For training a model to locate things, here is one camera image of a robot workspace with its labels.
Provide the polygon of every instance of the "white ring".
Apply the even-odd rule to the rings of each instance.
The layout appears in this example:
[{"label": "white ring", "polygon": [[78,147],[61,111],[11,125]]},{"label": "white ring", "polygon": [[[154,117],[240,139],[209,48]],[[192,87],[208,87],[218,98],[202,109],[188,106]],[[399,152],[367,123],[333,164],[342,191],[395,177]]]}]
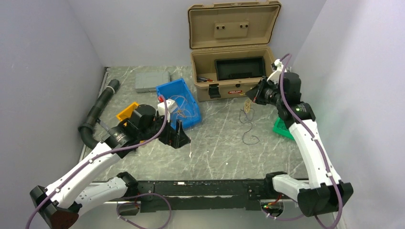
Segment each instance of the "white ring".
[{"label": "white ring", "polygon": [[115,90],[113,89],[112,86],[106,86],[106,88],[111,88],[113,90],[113,94],[115,94]]}]

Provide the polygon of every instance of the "case lid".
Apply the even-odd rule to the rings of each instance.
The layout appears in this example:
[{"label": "case lid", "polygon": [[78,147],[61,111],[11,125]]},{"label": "case lid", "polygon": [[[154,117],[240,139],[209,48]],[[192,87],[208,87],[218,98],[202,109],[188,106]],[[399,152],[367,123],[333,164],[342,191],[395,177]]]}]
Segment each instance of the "case lid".
[{"label": "case lid", "polygon": [[215,48],[270,42],[278,1],[218,3],[189,8],[190,48]]}]

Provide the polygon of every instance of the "blue bin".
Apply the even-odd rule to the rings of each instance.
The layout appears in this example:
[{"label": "blue bin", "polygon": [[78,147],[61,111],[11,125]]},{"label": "blue bin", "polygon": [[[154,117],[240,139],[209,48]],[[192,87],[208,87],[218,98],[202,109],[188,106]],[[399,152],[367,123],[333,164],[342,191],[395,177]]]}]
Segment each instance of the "blue bin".
[{"label": "blue bin", "polygon": [[183,128],[201,122],[200,109],[183,78],[157,86],[156,93],[158,97],[163,95],[165,99],[176,101],[178,108],[171,113],[170,118],[171,126],[174,129],[176,128],[176,119],[181,120]]}]

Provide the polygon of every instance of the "tan case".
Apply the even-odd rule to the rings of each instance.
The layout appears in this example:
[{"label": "tan case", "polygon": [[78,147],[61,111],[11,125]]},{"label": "tan case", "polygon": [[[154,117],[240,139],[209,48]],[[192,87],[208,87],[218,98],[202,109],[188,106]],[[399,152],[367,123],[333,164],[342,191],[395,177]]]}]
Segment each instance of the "tan case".
[{"label": "tan case", "polygon": [[[266,74],[271,74],[275,58],[267,44],[280,8],[278,1],[193,5],[189,8],[192,76],[198,101],[244,96],[261,79],[217,81],[215,60],[263,56]],[[198,83],[197,76],[213,82]]]}]

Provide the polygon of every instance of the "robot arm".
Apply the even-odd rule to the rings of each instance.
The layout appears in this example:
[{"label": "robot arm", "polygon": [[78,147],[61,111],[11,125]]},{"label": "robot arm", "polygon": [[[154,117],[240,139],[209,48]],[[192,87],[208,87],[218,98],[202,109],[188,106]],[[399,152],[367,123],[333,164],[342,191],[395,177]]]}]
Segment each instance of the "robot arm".
[{"label": "robot arm", "polygon": [[[190,143],[189,137],[183,131],[178,120],[176,129],[166,124],[159,132],[164,122],[164,117],[149,105],[140,105],[132,112],[130,118],[123,120],[118,126],[109,129],[105,125],[107,135],[103,137],[91,153],[80,161],[66,175],[48,185],[37,186],[30,196],[37,207],[47,197],[48,201],[39,209],[42,218],[51,229],[67,229],[90,209],[121,197],[137,195],[138,182],[129,173],[118,174],[108,182],[96,187],[86,187],[106,168],[125,157],[131,150],[122,150],[116,153],[107,153],[115,148],[132,146],[142,140],[150,139],[160,133],[159,140],[173,148],[180,148]],[[62,189],[58,187],[65,182]]]},{"label": "robot arm", "polygon": [[[330,177],[337,184],[343,205],[353,194],[350,183],[343,183],[326,154],[325,148],[320,140],[315,115],[308,103],[301,101],[301,80],[296,73],[284,73],[284,95],[290,104],[293,112],[303,120],[304,124],[314,133],[311,137],[306,128],[298,122],[284,105],[279,85],[279,76],[283,68],[282,63],[277,60],[274,64],[277,69],[270,77],[263,77],[262,80],[246,92],[246,95],[255,103],[276,106],[278,116],[284,121],[286,127],[296,141],[305,167],[307,168],[309,183],[291,178],[285,172],[275,172],[266,175],[265,186],[270,192],[282,193],[296,201],[302,213],[309,217],[338,210],[337,193],[335,192]],[[324,159],[315,140],[325,153],[327,171]]]}]

